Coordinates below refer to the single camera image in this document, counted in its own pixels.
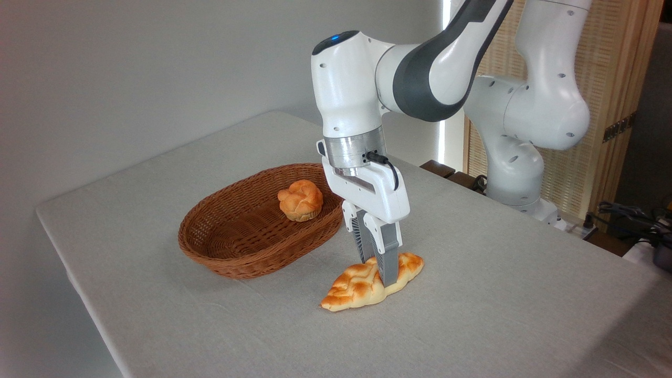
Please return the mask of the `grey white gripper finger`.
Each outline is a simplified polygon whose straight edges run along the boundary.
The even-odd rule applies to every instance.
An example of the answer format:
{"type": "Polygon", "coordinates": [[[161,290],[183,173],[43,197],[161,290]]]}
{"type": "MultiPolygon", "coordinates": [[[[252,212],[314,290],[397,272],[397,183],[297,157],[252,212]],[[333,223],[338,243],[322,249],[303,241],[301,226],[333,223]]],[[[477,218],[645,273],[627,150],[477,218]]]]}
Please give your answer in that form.
{"type": "Polygon", "coordinates": [[[385,223],[371,213],[363,215],[363,223],[371,235],[380,278],[389,287],[398,277],[398,248],[403,244],[399,223],[385,223]]]}
{"type": "Polygon", "coordinates": [[[363,222],[363,216],[366,211],[346,200],[342,203],[342,210],[346,229],[354,237],[361,263],[365,263],[374,256],[374,252],[376,251],[376,247],[372,243],[371,232],[363,222]]]}

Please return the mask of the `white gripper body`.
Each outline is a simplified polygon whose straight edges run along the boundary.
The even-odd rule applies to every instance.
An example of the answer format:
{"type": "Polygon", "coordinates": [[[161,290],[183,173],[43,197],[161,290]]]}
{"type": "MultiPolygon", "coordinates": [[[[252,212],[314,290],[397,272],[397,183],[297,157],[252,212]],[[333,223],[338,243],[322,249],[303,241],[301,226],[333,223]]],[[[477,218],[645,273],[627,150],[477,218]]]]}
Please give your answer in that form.
{"type": "Polygon", "coordinates": [[[345,175],[330,166],[324,140],[317,142],[317,149],[322,155],[327,183],[334,194],[388,224],[408,216],[410,202],[405,182],[399,169],[387,157],[377,151],[368,152],[362,156],[368,165],[356,168],[354,175],[345,175]]]}

